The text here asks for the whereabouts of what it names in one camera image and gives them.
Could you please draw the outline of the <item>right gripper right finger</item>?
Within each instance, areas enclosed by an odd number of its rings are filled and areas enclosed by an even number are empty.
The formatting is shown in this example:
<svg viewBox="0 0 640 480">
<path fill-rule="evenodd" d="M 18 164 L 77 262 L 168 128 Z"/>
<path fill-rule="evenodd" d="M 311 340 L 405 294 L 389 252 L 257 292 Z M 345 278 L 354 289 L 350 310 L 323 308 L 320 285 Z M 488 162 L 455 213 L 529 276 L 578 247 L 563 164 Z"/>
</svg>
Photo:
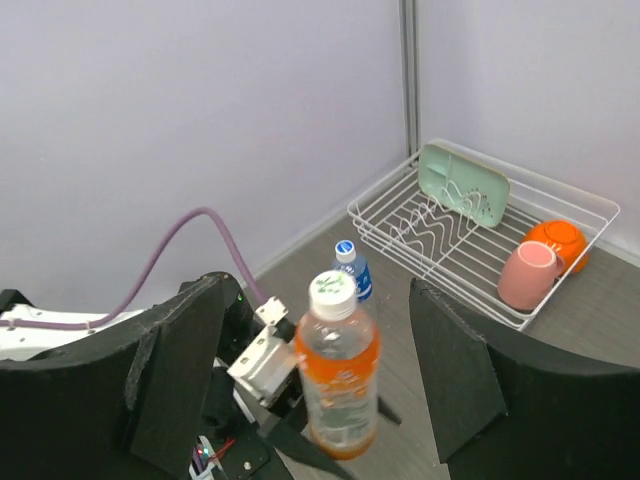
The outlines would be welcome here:
<svg viewBox="0 0 640 480">
<path fill-rule="evenodd" d="M 453 479 L 635 479 L 639 371 L 578 355 L 414 279 L 409 313 L 439 461 Z"/>
</svg>

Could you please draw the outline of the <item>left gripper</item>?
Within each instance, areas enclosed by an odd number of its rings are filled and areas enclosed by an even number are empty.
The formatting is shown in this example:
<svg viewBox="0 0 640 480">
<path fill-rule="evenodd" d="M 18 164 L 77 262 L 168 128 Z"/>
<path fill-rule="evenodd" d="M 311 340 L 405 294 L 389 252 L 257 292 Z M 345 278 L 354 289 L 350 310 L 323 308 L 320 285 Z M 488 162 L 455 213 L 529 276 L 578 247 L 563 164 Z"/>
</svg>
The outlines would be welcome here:
<svg viewBox="0 0 640 480">
<path fill-rule="evenodd" d="M 276 450 L 295 462 L 332 474 L 339 479 L 355 477 L 288 421 L 295 417 L 302 400 L 297 372 L 267 416 L 258 421 L 236 389 L 225 369 L 212 371 L 199 427 L 199 477 L 201 479 L 290 479 L 291 473 Z M 402 419 L 381 396 L 378 413 L 401 425 Z"/>
</svg>

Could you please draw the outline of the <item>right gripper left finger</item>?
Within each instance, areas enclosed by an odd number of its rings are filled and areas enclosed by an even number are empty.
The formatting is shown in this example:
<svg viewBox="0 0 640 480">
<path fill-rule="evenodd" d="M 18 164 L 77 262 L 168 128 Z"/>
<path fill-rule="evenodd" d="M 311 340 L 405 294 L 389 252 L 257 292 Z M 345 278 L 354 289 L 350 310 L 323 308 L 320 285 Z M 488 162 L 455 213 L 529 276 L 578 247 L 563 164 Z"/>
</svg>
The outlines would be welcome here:
<svg viewBox="0 0 640 480">
<path fill-rule="evenodd" d="M 183 479 L 224 317 L 222 281 L 24 360 L 1 360 L 5 479 Z"/>
</svg>

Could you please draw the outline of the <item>orange drink bottle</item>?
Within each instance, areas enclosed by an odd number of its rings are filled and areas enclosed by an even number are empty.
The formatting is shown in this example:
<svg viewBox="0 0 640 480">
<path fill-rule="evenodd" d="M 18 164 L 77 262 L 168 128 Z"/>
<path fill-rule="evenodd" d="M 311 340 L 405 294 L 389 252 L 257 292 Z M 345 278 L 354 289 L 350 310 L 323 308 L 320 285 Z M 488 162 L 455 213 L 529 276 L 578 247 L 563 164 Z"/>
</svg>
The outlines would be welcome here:
<svg viewBox="0 0 640 480">
<path fill-rule="evenodd" d="M 330 457 L 348 460 L 373 443 L 378 425 L 380 334 L 366 310 L 329 322 L 308 307 L 294 350 L 313 440 Z"/>
</svg>

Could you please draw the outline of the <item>blue label water bottle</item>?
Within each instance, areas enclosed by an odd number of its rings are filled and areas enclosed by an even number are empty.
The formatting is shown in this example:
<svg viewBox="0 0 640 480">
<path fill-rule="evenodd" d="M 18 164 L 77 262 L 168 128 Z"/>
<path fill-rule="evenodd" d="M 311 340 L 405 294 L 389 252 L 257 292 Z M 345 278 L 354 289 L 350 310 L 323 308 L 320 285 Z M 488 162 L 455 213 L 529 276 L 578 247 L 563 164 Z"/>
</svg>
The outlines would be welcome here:
<svg viewBox="0 0 640 480">
<path fill-rule="evenodd" d="M 356 297 L 359 306 L 366 310 L 371 318 L 377 320 L 377 302 L 369 264 L 362 254 L 357 251 L 356 253 L 357 258 L 348 264 L 338 262 L 334 256 L 332 269 L 348 273 L 353 277 L 356 283 Z"/>
</svg>

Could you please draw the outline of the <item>white blue bottle cap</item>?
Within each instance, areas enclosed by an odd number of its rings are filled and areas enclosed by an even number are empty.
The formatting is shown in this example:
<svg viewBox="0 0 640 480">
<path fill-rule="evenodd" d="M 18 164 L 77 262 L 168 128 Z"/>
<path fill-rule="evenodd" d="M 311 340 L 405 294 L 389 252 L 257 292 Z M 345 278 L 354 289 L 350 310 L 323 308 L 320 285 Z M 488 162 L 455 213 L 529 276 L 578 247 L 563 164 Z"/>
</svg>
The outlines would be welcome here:
<svg viewBox="0 0 640 480">
<path fill-rule="evenodd" d="M 353 262 L 357 258 L 355 244 L 350 240 L 341 240 L 335 245 L 335 258 L 342 264 Z"/>
</svg>

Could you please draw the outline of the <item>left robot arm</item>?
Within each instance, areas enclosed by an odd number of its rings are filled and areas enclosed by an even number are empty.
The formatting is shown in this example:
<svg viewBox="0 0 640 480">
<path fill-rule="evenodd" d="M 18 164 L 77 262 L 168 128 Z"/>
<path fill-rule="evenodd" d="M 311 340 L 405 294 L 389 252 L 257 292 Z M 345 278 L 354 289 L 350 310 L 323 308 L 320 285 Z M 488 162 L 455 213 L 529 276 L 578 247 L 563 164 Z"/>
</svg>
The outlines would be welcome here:
<svg viewBox="0 0 640 480">
<path fill-rule="evenodd" d="M 113 313 L 1 294 L 5 479 L 287 479 L 287 460 L 349 472 L 303 435 L 307 412 L 277 298 L 252 307 L 211 272 Z"/>
</svg>

